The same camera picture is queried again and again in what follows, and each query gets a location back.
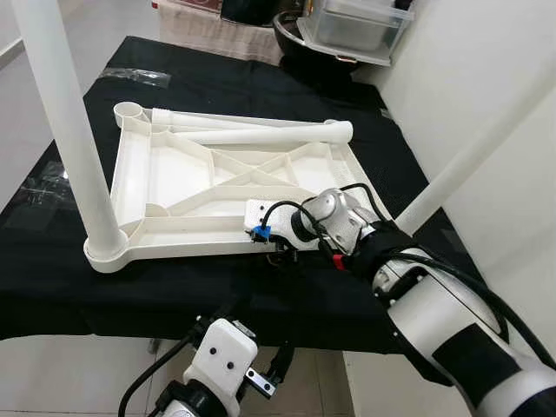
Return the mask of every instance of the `blue clip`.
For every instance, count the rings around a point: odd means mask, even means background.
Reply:
[[[268,239],[270,237],[270,226],[267,226],[266,228],[255,226],[253,228],[252,234],[255,236],[263,237],[264,239]]]

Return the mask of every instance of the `black cloth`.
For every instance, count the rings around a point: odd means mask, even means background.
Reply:
[[[132,101],[145,108],[349,120],[354,153],[393,215],[427,185],[400,129],[381,115],[384,104],[372,86],[340,77],[337,83],[302,83],[264,63],[135,37],[124,40],[108,65],[171,75],[167,88],[101,78],[84,97],[108,184],[120,136],[112,108]],[[52,143],[0,215],[0,338],[179,338],[198,314],[210,314],[232,295],[251,294],[241,318],[262,344],[277,345],[295,334],[298,346],[397,351],[368,284],[333,270],[318,254],[301,254],[303,270],[286,276],[268,270],[264,255],[134,261],[112,275],[95,272],[83,256],[86,236],[75,203],[61,177],[50,172],[59,161]],[[442,212],[417,238],[473,271]]]

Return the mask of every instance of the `clear plastic box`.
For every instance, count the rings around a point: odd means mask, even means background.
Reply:
[[[389,65],[410,10],[394,0],[308,0],[298,27],[309,48],[357,61]]]

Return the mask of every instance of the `robotic arm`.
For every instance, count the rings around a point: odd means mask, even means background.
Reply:
[[[366,191],[372,209],[348,193],[357,188]],[[525,323],[482,282],[434,259],[397,229],[366,184],[327,189],[302,204],[250,200],[245,227],[254,242],[318,248],[331,265],[367,280],[403,354],[425,379],[455,385],[472,415],[556,416],[556,364]],[[506,320],[538,359],[507,343]],[[240,322],[198,322],[193,332],[202,340],[184,384],[171,382],[150,417],[237,417],[245,387],[270,398],[293,357],[291,347],[281,348],[268,372],[258,374],[251,367],[255,335]],[[124,395],[119,417],[136,386]]]

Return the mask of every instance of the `tile floor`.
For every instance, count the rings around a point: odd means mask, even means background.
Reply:
[[[158,15],[147,0],[60,0],[77,76],[85,91],[126,35],[159,37]],[[0,70],[0,209],[8,202],[51,133],[25,54]],[[165,341],[164,352],[171,346]],[[148,341],[97,336],[33,336],[0,341],[0,417],[114,415],[125,388],[155,356]],[[272,357],[264,348],[259,368]],[[191,352],[171,361],[129,404],[144,415],[170,379],[179,379]],[[352,415],[339,352],[300,349],[276,396],[251,392],[245,416],[348,417]]]

